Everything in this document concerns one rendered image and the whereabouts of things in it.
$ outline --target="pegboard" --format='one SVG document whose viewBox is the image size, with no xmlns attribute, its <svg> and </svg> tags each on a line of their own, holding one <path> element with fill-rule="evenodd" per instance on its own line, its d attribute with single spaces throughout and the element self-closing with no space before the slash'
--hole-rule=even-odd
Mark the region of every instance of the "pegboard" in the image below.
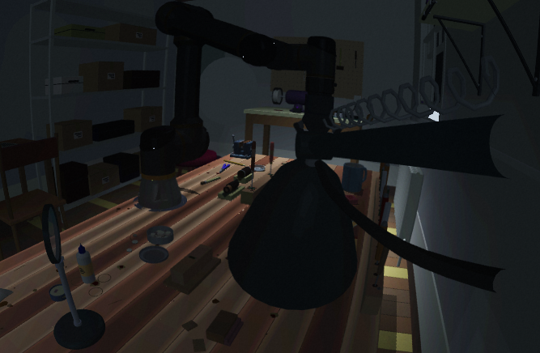
<svg viewBox="0 0 540 353">
<path fill-rule="evenodd" d="M 307 37 L 276 36 L 288 44 L 307 44 Z M 343 66 L 344 70 L 336 69 L 333 97 L 353 100 L 354 96 L 362 96 L 362 83 L 364 76 L 364 43 L 354 40 L 336 41 L 336 65 Z M 279 87 L 285 94 L 289 90 L 305 90 L 305 71 L 272 70 L 270 90 Z"/>
</svg>

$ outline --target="black box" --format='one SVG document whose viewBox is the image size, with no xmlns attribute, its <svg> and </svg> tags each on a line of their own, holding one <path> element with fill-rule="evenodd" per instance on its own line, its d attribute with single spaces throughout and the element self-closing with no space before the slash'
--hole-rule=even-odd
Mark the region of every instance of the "black box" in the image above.
<svg viewBox="0 0 540 353">
<path fill-rule="evenodd" d="M 104 141 L 134 134 L 133 120 L 116 120 L 93 125 L 93 141 Z"/>
<path fill-rule="evenodd" d="M 116 153 L 103 157 L 103 162 L 118 166 L 121 183 L 133 180 L 140 176 L 140 157 L 130 153 Z"/>
<path fill-rule="evenodd" d="M 122 79 L 123 89 L 159 87 L 159 71 L 132 70 L 125 71 Z"/>
<path fill-rule="evenodd" d="M 79 162 L 60 164 L 60 184 L 62 198 L 72 203 L 89 196 L 89 171 L 87 165 Z"/>
</svg>

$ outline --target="magnifying glass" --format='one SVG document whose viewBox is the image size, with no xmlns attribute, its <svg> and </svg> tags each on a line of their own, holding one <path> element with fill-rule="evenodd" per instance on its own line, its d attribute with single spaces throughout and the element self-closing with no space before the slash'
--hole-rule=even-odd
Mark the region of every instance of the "magnifying glass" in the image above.
<svg viewBox="0 0 540 353">
<path fill-rule="evenodd" d="M 70 312 L 57 321 L 53 327 L 53 336 L 56 342 L 67 349 L 78 350 L 90 347 L 99 342 L 104 334 L 103 317 L 94 311 L 76 309 L 71 296 L 70 284 L 67 282 L 64 271 L 64 257 L 62 256 L 62 240 L 58 227 L 56 211 L 51 204 L 44 205 L 42 211 L 42 235 L 48 259 L 60 274 L 64 294 Z"/>
</svg>

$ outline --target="bottle label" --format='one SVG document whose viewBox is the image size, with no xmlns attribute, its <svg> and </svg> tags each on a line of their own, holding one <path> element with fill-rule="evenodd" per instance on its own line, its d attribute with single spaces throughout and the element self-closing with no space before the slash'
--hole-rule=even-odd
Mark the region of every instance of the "bottle label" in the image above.
<svg viewBox="0 0 540 353">
<path fill-rule="evenodd" d="M 93 273 L 93 262 L 90 262 L 89 265 L 79 265 L 79 273 L 83 277 L 91 277 Z"/>
</svg>

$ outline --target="metal shelving unit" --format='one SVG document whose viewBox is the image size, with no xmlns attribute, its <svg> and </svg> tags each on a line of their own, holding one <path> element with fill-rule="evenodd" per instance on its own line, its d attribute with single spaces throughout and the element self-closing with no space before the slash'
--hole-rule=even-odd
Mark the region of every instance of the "metal shelving unit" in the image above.
<svg viewBox="0 0 540 353">
<path fill-rule="evenodd" d="M 33 11 L 49 11 L 49 33 L 42 38 L 32 39 L 32 12 Z M 48 100 L 49 108 L 49 126 L 50 136 L 53 136 L 53 123 L 52 123 L 52 101 L 54 99 L 61 99 L 72 96 L 81 95 L 94 95 L 94 94 L 112 94 L 120 93 L 123 91 L 136 91 L 136 90 L 118 90 L 118 91 L 102 91 L 102 92 L 85 92 L 85 93 L 73 93 L 66 95 L 53 95 L 53 71 L 52 71 L 52 49 L 54 46 L 69 47 L 69 48 L 88 48 L 88 49 L 104 49 L 104 50 L 118 50 L 118 51 L 130 51 L 143 53 L 142 69 L 146 69 L 146 56 L 148 52 L 164 51 L 164 84 L 162 87 L 138 89 L 142 92 L 141 106 L 144 106 L 144 93 L 146 91 L 158 91 L 163 92 L 162 96 L 162 124 L 165 123 L 165 108 L 166 108 L 166 84 L 167 84 L 167 66 L 168 66 L 168 45 L 171 36 L 166 36 L 165 46 L 152 46 L 152 45 L 139 45 L 133 43 L 124 43 L 110 40 L 93 40 L 85 38 L 74 38 L 65 36 L 55 36 L 54 30 L 54 14 L 62 13 L 66 15 L 75 15 L 81 17 L 87 17 L 91 19 L 101 19 L 104 21 L 115 23 L 126 23 L 135 26 L 141 26 L 146 28 L 155 28 L 155 19 L 151 17 L 142 16 L 135 13 L 129 13 L 122 10 L 116 10 L 108 8 L 106 6 L 93 6 L 86 5 L 79 2 L 71 2 L 67 0 L 42 0 L 36 2 L 30 6 L 30 26 L 29 26 L 29 46 L 28 46 L 28 69 L 29 69 L 29 92 L 30 92 L 30 123 L 32 128 L 32 138 L 34 138 L 34 110 L 32 102 L 34 100 Z M 32 46 L 33 45 L 46 45 L 48 46 L 48 80 L 50 86 L 50 94 L 48 96 L 33 96 L 32 95 Z M 42 189 L 42 183 L 40 180 L 40 172 L 38 164 L 36 164 L 36 177 L 38 179 L 38 187 Z"/>
</svg>

